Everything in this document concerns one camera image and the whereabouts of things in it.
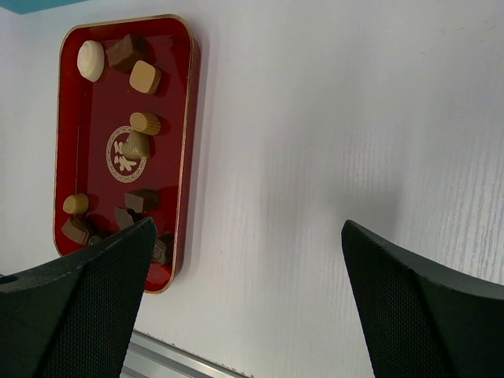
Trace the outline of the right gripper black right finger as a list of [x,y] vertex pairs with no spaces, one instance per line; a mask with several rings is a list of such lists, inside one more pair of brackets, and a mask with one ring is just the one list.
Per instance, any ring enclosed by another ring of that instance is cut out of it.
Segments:
[[503,287],[347,220],[341,231],[376,377],[501,377]]

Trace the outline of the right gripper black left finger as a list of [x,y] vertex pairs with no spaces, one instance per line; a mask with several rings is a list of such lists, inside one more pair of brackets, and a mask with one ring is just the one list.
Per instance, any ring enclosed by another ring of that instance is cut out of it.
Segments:
[[3,377],[118,377],[157,229],[151,218],[1,278]]

